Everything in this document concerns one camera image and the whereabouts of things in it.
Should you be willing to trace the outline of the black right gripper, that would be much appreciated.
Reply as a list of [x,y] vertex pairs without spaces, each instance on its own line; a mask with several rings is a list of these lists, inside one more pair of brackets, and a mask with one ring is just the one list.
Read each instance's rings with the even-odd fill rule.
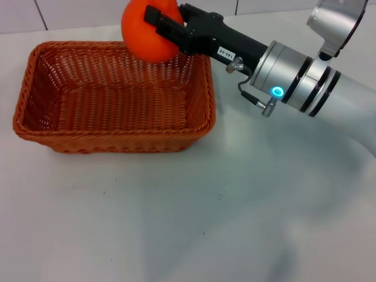
[[191,4],[181,4],[164,12],[147,5],[143,20],[155,27],[155,32],[188,54],[210,56],[229,64],[240,57],[255,70],[267,46],[227,26],[223,16],[206,12]]

